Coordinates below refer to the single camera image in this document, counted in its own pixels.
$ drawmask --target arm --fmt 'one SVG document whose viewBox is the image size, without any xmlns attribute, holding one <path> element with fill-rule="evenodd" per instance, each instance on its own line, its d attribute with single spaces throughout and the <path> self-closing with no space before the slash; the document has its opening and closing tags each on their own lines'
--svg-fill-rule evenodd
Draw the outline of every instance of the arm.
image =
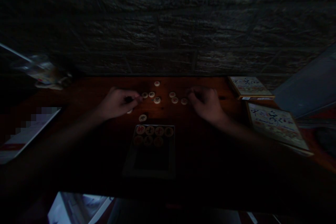
<svg viewBox="0 0 336 224">
<path fill-rule="evenodd" d="M 237 146 L 257 159 L 263 160 L 290 188 L 296 192 L 282 195 L 286 203 L 298 209 L 297 202 L 305 203 L 315 210 L 333 213 L 336 205 L 336 176 L 311 160 L 302 157 L 287 147 L 268 139 L 242 125 L 222 110 L 217 91 L 205 87 L 187 90 L 188 98 L 196 113 L 223 133 L 234 138 Z"/>
<path fill-rule="evenodd" d="M 133 101 L 125 102 L 126 97 Z M 22 153 L 1 171 L 0 195 L 17 191 L 35 175 L 46 169 L 57 157 L 78 144 L 82 137 L 108 119 L 119 117 L 142 102 L 142 97 L 132 90 L 112 87 L 104 100 L 71 126 L 46 139 L 35 148 Z"/>
</svg>

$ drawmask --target wooden table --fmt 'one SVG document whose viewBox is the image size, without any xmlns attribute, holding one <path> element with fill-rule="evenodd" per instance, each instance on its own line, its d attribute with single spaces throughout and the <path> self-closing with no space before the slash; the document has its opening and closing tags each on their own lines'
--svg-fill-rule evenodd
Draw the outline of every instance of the wooden table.
<svg viewBox="0 0 336 224">
<path fill-rule="evenodd" d="M 156 80 L 161 82 L 159 87 L 154 86 Z M 92 77 L 79 79 L 62 91 L 40 90 L 12 108 L 9 115 L 1 116 L 1 132 L 13 134 L 14 126 L 20 127 L 21 120 L 29 120 L 36 107 L 62 106 L 63 111 L 27 147 L 25 151 L 28 152 L 98 105 L 112 86 L 139 93 L 155 91 L 156 96 L 161 97 L 160 104 L 145 99 L 131 114 L 107 121 L 83 140 L 67 159 L 59 160 L 57 168 L 50 171 L 49 189 L 288 213 L 281 194 L 289 189 L 279 182 L 276 172 L 265 171 L 263 164 L 232 146 L 226 141 L 228 137 L 198 117 L 190 104 L 183 106 L 180 102 L 171 102 L 169 92 L 176 92 L 181 99 L 185 89 L 193 85 L 216 88 L 224 111 L 237 121 L 248 123 L 245 104 L 234 98 L 226 78 Z M 277 107 L 273 101 L 259 103 Z M 139 115 L 143 113 L 148 114 L 147 124 L 175 125 L 174 181 L 121 176 L 135 125 L 139 124 Z M 314 145 L 309 142 L 308 145 L 315 150 Z M 313 159 L 333 170 L 320 153 Z"/>
</svg>

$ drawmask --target textured wall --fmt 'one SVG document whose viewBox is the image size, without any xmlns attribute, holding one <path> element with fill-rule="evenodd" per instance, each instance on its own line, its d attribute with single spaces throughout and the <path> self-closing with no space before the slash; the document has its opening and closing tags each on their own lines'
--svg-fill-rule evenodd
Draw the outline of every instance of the textured wall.
<svg viewBox="0 0 336 224">
<path fill-rule="evenodd" d="M 0 17 L 0 42 L 86 75 L 254 75 L 270 89 L 336 41 L 336 0 L 0 0 Z M 0 56 L 1 77 L 20 79 Z"/>
</svg>

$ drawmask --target book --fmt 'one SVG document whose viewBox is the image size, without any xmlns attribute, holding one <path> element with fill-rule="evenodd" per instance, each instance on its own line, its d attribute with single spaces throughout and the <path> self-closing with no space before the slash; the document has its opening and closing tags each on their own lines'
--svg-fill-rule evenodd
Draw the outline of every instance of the book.
<svg viewBox="0 0 336 224">
<path fill-rule="evenodd" d="M 273 100 L 275 96 L 257 77 L 229 76 L 238 100 Z"/>
<path fill-rule="evenodd" d="M 61 111 L 60 107 L 42 107 L 41 114 L 32 114 L 26 127 L 19 128 L 16 135 L 0 146 L 0 164 L 17 157 L 44 127 Z"/>
<path fill-rule="evenodd" d="M 310 156 L 314 155 L 314 153 L 312 153 L 308 150 L 299 149 L 299 148 L 296 148 L 294 146 L 287 145 L 287 144 L 284 144 L 284 143 L 282 145 L 286 146 L 287 148 L 291 149 L 292 151 L 296 152 L 297 154 L 300 154 L 301 156 L 310 157 Z"/>
<path fill-rule="evenodd" d="M 257 132 L 285 145 L 309 151 L 291 113 L 247 103 L 252 127 Z"/>
</svg>

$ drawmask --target person's right hand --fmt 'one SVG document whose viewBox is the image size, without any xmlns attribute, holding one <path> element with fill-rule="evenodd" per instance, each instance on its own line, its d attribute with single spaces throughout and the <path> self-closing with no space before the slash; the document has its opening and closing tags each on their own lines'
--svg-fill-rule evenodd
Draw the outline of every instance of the person's right hand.
<svg viewBox="0 0 336 224">
<path fill-rule="evenodd" d="M 132 102 L 126 103 L 125 99 L 131 97 Z M 142 102 L 141 95 L 134 90 L 124 90 L 112 87 L 101 103 L 96 108 L 97 115 L 108 120 L 126 114 Z"/>
<path fill-rule="evenodd" d="M 216 89 L 194 86 L 187 89 L 186 93 L 196 113 L 209 123 L 216 125 L 221 121 L 229 120 L 219 103 Z"/>
</svg>

